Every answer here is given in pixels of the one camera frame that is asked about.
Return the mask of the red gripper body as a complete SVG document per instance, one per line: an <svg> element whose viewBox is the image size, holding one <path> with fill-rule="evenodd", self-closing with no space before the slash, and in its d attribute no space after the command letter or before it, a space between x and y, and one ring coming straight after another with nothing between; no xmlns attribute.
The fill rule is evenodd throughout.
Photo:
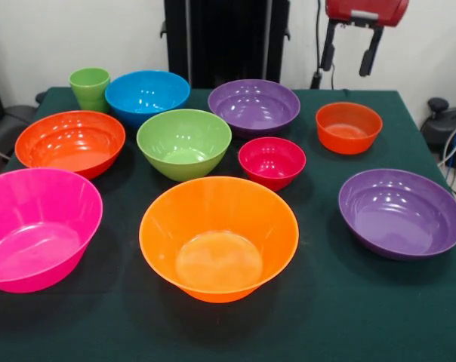
<svg viewBox="0 0 456 362"><path fill-rule="evenodd" d="M325 13L331 20L375 23L395 27L408 8L408 0L327 0Z"/></svg>

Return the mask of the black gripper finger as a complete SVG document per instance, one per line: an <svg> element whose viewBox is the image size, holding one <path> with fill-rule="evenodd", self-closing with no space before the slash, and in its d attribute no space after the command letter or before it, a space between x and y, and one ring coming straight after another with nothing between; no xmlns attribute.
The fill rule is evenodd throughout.
<svg viewBox="0 0 456 362"><path fill-rule="evenodd" d="M341 21L337 19L329 19L328 25L327 25L327 31L326 31L326 37L325 37L325 43L324 43L324 48L322 52L322 59L320 62L320 68L324 71L329 71L333 62L334 58L334 34L335 34L335 29L338 24L340 24Z"/></svg>
<svg viewBox="0 0 456 362"><path fill-rule="evenodd" d="M371 74L377 49L384 32L384 28L382 26L374 26L372 29L374 31L374 34L371 38L369 48L363 54L361 66L359 69L359 75L361 77L369 76Z"/></svg>

